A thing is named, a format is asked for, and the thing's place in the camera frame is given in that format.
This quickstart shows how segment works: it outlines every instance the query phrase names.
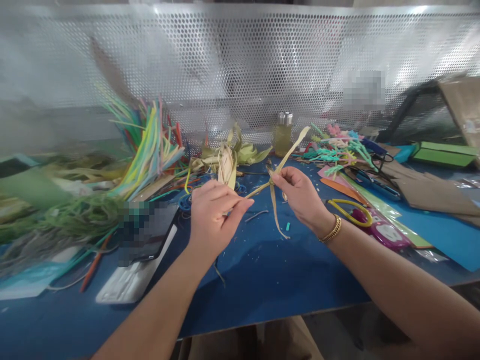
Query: gold bracelet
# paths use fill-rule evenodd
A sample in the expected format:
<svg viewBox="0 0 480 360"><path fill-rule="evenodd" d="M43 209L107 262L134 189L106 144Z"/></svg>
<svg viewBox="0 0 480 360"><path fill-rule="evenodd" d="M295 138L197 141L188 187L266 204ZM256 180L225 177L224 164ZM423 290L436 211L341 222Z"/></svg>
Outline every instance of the gold bracelet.
<svg viewBox="0 0 480 360"><path fill-rule="evenodd" d="M340 228L342 227L342 219L340 218L340 216L336 214L334 215L335 215L335 226L333 227L332 231L330 231L330 233L324 238L318 238L318 240L320 240L324 244L328 243L330 240L336 237L340 232Z"/></svg>

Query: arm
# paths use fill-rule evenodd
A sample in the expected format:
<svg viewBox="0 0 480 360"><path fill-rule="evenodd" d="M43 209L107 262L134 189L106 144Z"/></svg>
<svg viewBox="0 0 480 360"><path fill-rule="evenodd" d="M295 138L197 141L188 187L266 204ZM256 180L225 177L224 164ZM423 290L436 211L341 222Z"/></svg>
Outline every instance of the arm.
<svg viewBox="0 0 480 360"><path fill-rule="evenodd" d="M273 179L287 195L298 219L319 238L335 225L310 179L286 167ZM434 359L480 356L480 312L419 267L342 221L327 246L353 273L373 302Z"/></svg>
<svg viewBox="0 0 480 360"><path fill-rule="evenodd" d="M169 360L200 281L253 203L216 180L195 189L186 249L92 359Z"/></svg>

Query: blue table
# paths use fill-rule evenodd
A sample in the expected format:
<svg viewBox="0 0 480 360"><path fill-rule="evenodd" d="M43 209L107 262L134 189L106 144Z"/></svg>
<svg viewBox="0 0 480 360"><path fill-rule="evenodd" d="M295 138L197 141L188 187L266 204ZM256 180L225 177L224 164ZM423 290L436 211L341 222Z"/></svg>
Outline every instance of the blue table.
<svg viewBox="0 0 480 360"><path fill-rule="evenodd" d="M297 166L311 177L323 199L344 198L320 182L318 169L313 165L294 161L287 165ZM262 164L257 164L243 170L264 172L264 169ZM268 181L268 177L246 175L240 181L250 191ZM271 211L248 223L242 221L218 260L226 287L211 268L193 298L181 337L328 311L370 300L352 274L295 218L289 205L281 203L278 189L276 194L280 227L285 230L290 222L286 234L291 239L285 240L279 234ZM259 211L271 210L268 189L254 199L255 204L245 219ZM422 228L426 215L406 205L400 206L408 226L428 240ZM181 226L150 288L187 245L189 221L182 221ZM465 233L473 229L466 224L461 226ZM480 271L469 272L454 261L430 263L411 249L402 255L449 286L480 280ZM37 298L0 301L1 357L74 359L93 354L135 307L95 303L95 296L113 273L117 261L116 252L104 256L84 294L79 293L80 284L77 284L63 291L46 291Z"/></svg>

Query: person's left hand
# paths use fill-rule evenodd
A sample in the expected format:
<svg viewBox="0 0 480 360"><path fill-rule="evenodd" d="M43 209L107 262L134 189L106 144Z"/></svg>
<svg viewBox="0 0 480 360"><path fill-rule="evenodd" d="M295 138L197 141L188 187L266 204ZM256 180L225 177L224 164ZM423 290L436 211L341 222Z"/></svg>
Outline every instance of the person's left hand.
<svg viewBox="0 0 480 360"><path fill-rule="evenodd" d="M210 180L191 194L191 232L188 248L211 265L227 247L253 199L238 196L217 180Z"/></svg>

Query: orange pencil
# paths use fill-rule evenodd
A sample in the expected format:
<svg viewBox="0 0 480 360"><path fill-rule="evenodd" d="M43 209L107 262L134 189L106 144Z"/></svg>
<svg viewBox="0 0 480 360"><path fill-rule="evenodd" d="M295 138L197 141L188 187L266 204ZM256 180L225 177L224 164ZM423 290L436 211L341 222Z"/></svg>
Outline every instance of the orange pencil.
<svg viewBox="0 0 480 360"><path fill-rule="evenodd" d="M105 250L107 248L107 245L108 245L111 238L112 238L112 234L110 234L110 236L105 239L105 241L101 245L100 250ZM92 276L95 272L95 269L97 268L97 264L99 263L101 257L102 257L102 253L98 252L95 256L95 259L93 259L93 262L91 263L91 266L88 269L88 272L86 273L85 278L83 279L83 283L81 284L81 288L80 288L81 293L84 292L85 288L89 284L90 279L92 278Z"/></svg>

